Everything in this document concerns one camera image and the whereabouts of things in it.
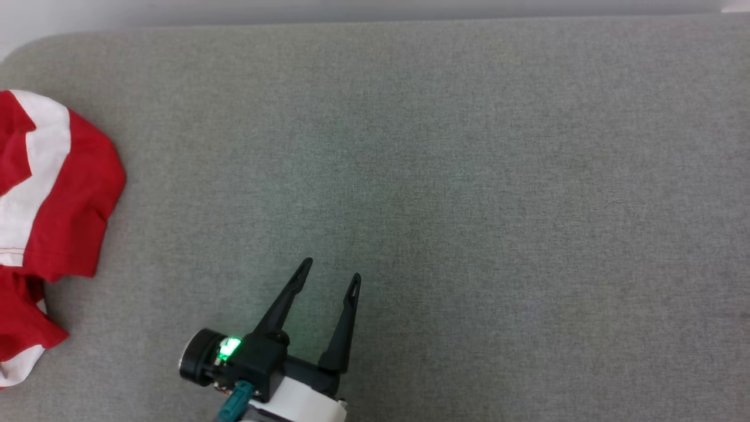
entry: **gray table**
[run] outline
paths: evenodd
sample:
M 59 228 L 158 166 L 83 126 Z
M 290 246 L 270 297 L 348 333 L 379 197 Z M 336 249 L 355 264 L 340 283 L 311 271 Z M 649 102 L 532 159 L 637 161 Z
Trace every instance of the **gray table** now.
M 210 420 L 184 344 L 252 329 L 308 255 L 300 357 L 362 274 L 351 421 L 750 414 L 748 14 L 66 35 L 0 87 L 128 173 L 2 420 Z

